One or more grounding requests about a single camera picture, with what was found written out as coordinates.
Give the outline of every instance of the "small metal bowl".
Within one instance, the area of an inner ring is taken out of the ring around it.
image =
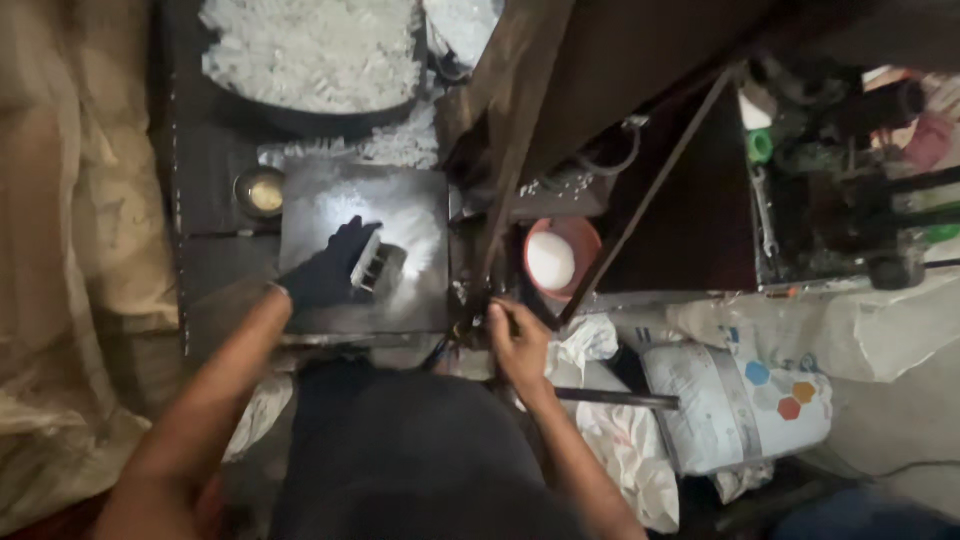
[[[247,169],[233,183],[237,204],[247,215],[257,219],[270,219],[283,213],[283,171],[258,165]],[[271,197],[279,194],[280,204],[274,207]]]

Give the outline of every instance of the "gloved hand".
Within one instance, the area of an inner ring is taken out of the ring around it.
[[[287,291],[294,313],[313,307],[372,302],[369,291],[353,288],[350,273],[373,232],[382,226],[380,223],[363,225],[360,216],[354,216],[330,237],[325,250],[281,276],[276,284]]]

